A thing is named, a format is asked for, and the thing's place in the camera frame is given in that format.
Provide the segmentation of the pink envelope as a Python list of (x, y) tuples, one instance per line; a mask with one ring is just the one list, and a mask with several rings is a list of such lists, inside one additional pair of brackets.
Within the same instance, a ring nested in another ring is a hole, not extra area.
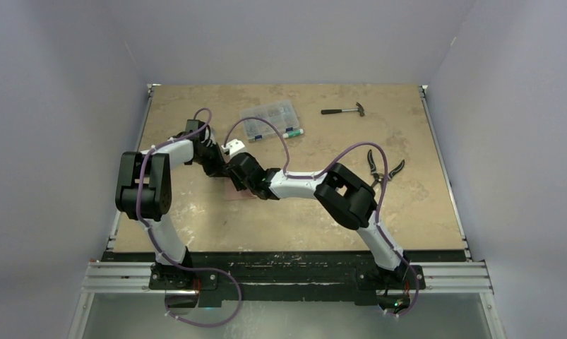
[(225, 182), (224, 188), (224, 199), (226, 201), (239, 201), (255, 198), (248, 189), (237, 191), (232, 182)]

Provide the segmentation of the green white glue stick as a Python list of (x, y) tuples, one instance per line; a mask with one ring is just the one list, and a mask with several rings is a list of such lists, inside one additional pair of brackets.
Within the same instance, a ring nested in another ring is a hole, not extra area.
[(303, 129), (297, 129), (297, 130), (287, 131), (287, 132), (283, 133), (282, 137), (287, 139), (287, 138), (294, 138), (294, 137), (297, 137), (297, 136), (301, 136), (303, 134), (304, 134)]

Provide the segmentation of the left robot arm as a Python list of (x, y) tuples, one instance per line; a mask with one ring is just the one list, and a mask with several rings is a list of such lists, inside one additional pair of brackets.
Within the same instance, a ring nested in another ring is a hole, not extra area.
[(184, 130), (163, 144), (121, 156), (115, 203), (148, 234), (155, 251), (153, 277), (178, 289), (196, 277), (187, 246), (180, 240), (169, 214), (171, 171), (180, 165), (201, 165), (208, 177), (227, 177), (226, 162), (208, 123), (190, 119)]

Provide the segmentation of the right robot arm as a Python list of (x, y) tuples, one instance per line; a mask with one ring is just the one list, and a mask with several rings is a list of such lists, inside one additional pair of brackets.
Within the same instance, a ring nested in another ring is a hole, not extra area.
[(264, 169), (254, 156), (240, 153), (230, 159), (226, 170), (236, 190), (248, 189), (262, 200), (317, 200), (337, 224), (357, 232), (372, 253), (385, 285), (404, 290), (412, 287), (415, 291), (423, 287), (403, 248), (383, 225), (376, 192), (346, 166), (337, 162), (321, 176), (285, 174), (278, 168)]

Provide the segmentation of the clear plastic screw box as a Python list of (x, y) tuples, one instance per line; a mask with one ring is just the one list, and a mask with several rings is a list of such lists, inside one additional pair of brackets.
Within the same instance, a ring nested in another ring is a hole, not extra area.
[[(290, 100), (254, 106), (240, 111), (241, 118), (258, 117), (271, 123), (281, 134), (300, 129), (295, 108)], [(275, 136), (269, 125), (254, 119), (242, 122), (244, 133), (250, 141), (259, 141)]]

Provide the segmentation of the black base frame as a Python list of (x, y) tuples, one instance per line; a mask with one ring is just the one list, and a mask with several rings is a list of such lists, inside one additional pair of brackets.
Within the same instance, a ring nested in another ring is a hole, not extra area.
[(414, 288), (432, 280), (430, 263), (464, 263), (458, 250), (408, 251), (412, 272), (400, 276), (377, 268), (369, 251), (191, 252), (184, 265), (193, 272), (157, 263), (151, 252), (107, 251), (101, 262), (118, 270), (126, 282), (138, 280), (144, 292), (165, 292), (169, 303), (183, 307), (175, 294), (191, 293), (188, 305), (221, 307), (224, 301), (352, 302), (397, 311), (407, 308)]

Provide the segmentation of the black handled hammer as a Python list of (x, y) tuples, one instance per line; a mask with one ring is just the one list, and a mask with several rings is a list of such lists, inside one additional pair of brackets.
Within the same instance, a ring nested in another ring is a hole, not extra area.
[(348, 113), (348, 112), (357, 112), (359, 114), (359, 116), (364, 117), (365, 114), (365, 109), (364, 107), (359, 103), (356, 102), (355, 103), (355, 107), (353, 108), (347, 108), (347, 109), (322, 109), (321, 110), (321, 114), (322, 115), (328, 115), (328, 114), (340, 114), (340, 113)]

